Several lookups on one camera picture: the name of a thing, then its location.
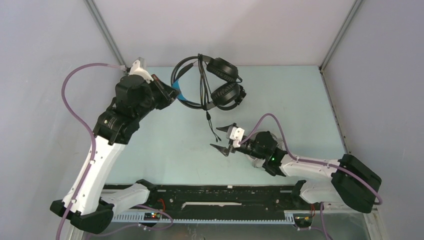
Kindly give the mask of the white gaming headset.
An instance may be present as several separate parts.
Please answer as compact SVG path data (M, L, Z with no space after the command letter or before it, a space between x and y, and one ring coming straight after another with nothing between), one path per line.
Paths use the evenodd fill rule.
M272 138L277 142L277 147L282 149L283 151L286 150L286 147L284 146L283 139L276 136L275 134L271 133ZM246 155L246 158L250 161L251 165L254 168L261 168L263 164L265 163L264 159L260 159L257 157L252 157L250 155Z

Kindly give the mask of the black and blue headset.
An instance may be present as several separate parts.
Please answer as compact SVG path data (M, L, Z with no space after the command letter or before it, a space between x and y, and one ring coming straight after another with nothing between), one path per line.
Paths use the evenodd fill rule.
M239 106L235 105L234 99L240 92L239 85L243 79L235 65L220 57L199 53L182 59L171 73L172 87L179 89L180 80L194 66L199 73L199 100L197 102L189 100L180 93L177 99L181 104L190 109L204 111L213 108L230 111Z

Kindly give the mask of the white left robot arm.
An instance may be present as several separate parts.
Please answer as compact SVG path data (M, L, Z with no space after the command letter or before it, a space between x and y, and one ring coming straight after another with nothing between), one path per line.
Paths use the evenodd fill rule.
M102 190L140 121L151 111L171 105L179 93L155 75L150 79L139 75L122 77L111 104L90 131L91 147L74 185L63 199L52 202L50 210L79 230L100 234L116 215L137 205L156 206L157 187L146 180L138 180L111 196L102 195Z

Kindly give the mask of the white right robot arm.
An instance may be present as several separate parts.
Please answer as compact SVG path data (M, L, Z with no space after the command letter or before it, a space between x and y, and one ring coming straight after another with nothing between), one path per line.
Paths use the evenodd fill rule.
M284 141L269 131L246 136L236 123L217 127L225 132L228 146L213 144L224 156L241 153L252 166L262 168L271 176L296 177L299 181L291 192L291 204L304 209L321 202L345 204L351 209L368 214L380 201L376 197L382 179L351 154L340 159L316 159L290 154Z

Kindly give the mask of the small black on-ear headphones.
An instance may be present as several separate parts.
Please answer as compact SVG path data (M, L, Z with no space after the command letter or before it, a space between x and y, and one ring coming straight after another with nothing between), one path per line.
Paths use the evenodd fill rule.
M247 95L244 87L242 85L240 85L240 84L238 86L239 86L239 94L234 99L234 104L237 105L237 106L241 104L241 102L244 100L244 98Z

